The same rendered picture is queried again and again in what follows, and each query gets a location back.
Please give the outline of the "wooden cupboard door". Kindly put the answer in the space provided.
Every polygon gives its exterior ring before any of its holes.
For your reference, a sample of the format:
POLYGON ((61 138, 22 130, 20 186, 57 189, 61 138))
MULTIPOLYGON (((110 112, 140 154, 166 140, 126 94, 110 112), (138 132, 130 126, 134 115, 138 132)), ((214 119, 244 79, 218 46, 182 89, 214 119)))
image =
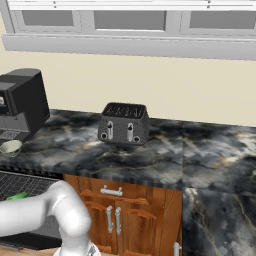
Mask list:
POLYGON ((120 256, 173 256, 164 207, 118 203, 120 256))
POLYGON ((111 234, 108 232, 107 225, 106 208, 111 204, 98 203, 89 199, 86 199, 84 204, 91 216, 91 227, 89 231, 91 241, 99 248, 101 252, 116 254, 117 246, 114 234, 114 224, 111 234))

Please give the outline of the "black coffee machine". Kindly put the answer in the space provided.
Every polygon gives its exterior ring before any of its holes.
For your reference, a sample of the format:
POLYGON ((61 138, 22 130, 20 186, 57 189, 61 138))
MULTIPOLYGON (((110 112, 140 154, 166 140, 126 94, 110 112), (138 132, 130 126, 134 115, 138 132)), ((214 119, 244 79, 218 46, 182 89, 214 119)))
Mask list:
POLYGON ((39 69, 21 68, 0 75, 0 144, 29 140, 50 111, 39 69))

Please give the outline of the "dark grey toaster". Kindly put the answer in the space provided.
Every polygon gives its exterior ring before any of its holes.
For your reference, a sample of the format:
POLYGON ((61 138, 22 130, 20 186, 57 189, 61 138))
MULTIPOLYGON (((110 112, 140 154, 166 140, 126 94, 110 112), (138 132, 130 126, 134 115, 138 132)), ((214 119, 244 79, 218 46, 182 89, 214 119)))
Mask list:
POLYGON ((110 102, 101 114, 98 139, 109 143, 144 145, 149 136, 149 121, 145 105, 110 102))

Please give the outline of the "wooden drawer front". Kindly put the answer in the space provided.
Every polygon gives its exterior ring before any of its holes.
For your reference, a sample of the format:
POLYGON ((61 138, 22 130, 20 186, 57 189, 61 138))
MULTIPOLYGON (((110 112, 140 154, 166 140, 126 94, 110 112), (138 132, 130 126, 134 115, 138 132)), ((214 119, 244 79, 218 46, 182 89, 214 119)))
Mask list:
POLYGON ((64 175, 64 179, 72 185, 82 197, 110 199, 157 207, 163 207, 167 201, 180 202, 182 199, 182 193, 178 190, 68 174, 64 175), (119 197, 100 193, 100 189, 104 185, 107 185, 107 188, 112 190, 117 190, 119 187, 122 187, 123 196, 119 197))

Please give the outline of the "grey wall cupboards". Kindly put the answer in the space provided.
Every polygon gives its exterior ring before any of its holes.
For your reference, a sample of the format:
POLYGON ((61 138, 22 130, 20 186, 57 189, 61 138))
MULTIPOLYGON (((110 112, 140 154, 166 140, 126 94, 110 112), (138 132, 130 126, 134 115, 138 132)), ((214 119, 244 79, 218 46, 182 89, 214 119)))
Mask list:
POLYGON ((9 51, 256 61, 256 0, 0 0, 9 51))

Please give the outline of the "pale green bowl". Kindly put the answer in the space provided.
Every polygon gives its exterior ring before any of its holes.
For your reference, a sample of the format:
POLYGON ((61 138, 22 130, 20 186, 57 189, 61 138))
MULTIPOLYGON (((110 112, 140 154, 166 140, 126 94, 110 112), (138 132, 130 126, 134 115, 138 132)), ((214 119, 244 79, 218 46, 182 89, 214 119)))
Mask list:
POLYGON ((22 147, 20 140, 10 140, 0 145, 0 152, 7 157, 16 157, 22 147))

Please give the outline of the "green cup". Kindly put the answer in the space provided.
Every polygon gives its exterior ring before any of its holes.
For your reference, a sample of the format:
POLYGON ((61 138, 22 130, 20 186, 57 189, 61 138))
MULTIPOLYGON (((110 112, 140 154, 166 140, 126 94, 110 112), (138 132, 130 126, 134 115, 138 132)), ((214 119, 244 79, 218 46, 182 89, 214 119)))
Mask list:
POLYGON ((9 196, 7 198, 8 201, 12 201, 12 200, 18 200, 18 199, 24 199, 28 196, 28 194, 26 192, 21 192, 12 196, 9 196))

